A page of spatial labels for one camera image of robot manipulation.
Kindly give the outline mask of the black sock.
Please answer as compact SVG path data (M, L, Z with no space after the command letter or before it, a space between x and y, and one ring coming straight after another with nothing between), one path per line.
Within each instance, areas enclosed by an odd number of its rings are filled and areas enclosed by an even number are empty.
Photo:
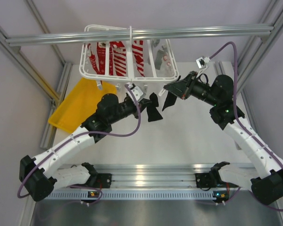
M157 109L159 107L158 96L155 93L152 93L150 94L149 99L151 103L146 108L147 115L148 115L148 122L162 120L163 117Z
M165 102L164 102L164 105L163 105L163 108L162 108L162 111L164 111L165 109L167 109L169 107L174 106L175 103L176 103L176 100L177 100L177 96L174 95L171 92L168 92L167 97L166 97Z

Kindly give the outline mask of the white hanger clip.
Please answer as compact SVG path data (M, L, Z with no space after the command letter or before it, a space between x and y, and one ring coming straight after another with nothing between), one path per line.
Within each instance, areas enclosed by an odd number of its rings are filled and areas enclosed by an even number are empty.
M163 96L165 94L166 90L165 89L162 89L159 93L158 93L158 96Z

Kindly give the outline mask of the white plastic clip hanger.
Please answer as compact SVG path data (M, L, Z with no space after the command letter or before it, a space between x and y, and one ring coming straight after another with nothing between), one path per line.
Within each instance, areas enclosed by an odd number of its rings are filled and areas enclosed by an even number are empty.
M154 66L154 60L156 56L156 51L154 50L152 46L152 40L143 40L143 57L144 57L144 77L141 77L139 72L137 71L134 55L132 53L132 44L133 41L121 41L125 45L126 48L126 76L121 77L117 76L113 64L114 69L114 75L109 75L109 47L111 46L111 42L108 41L106 43L106 66L105 66L105 74L96 74L96 72L93 70L92 65L89 61L90 51L87 48L87 44L91 43L92 47L92 53L96 56L96 64L98 67L98 57L97 57L97 43L98 42L87 42L82 45L82 51L81 51L81 59L79 64L79 73L82 77L90 80L101 80L101 81L109 81L109 82L172 82L178 79L179 72L177 69L175 57L172 51L172 47L170 44L169 39L159 39L160 40L160 46L166 45L167 47L167 53L171 59L171 63L174 70L174 76L173 77L162 77L159 78L156 73L156 69Z

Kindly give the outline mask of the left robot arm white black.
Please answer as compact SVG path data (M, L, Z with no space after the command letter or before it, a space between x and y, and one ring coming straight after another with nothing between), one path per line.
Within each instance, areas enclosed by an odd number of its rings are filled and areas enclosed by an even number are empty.
M26 189L35 202L47 198L54 190L76 185L92 187L97 183L98 173L93 165L84 162L68 169L61 169L66 161L87 147L93 146L106 137L130 137L141 126L141 113L147 110L148 121L155 121L155 110L159 106L155 93L149 98L139 99L128 92L123 102L117 95L105 94L97 104L95 113L89 116L68 137L47 151L30 157L23 157L19 166L21 185L17 191L19 199ZM135 129L126 134L112 133L112 125L128 116L137 119Z

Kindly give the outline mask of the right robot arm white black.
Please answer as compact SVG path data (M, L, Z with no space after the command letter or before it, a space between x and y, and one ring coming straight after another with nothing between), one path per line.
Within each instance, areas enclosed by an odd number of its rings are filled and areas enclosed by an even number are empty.
M252 192L260 203L269 205L283 197L283 160L251 128L233 100L233 88L234 82L227 75L217 76L209 85L192 71L184 79L164 86L168 91L164 107L173 106L178 98L189 97L212 105L209 113L213 122L236 142L256 170L250 173L225 161L216 163L209 171L212 186L234 184Z

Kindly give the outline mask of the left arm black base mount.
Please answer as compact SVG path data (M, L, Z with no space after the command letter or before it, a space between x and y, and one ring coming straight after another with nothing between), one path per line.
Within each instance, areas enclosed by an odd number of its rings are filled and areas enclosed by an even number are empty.
M110 188L112 183L112 174L98 173L96 177L88 179L84 184L75 184L74 186L93 187L97 189Z

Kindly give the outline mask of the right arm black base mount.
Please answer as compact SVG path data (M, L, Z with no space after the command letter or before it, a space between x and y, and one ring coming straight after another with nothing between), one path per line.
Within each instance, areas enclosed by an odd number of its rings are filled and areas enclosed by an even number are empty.
M221 187L225 184L218 174L208 172L208 173L196 173L196 186L197 188L215 188Z

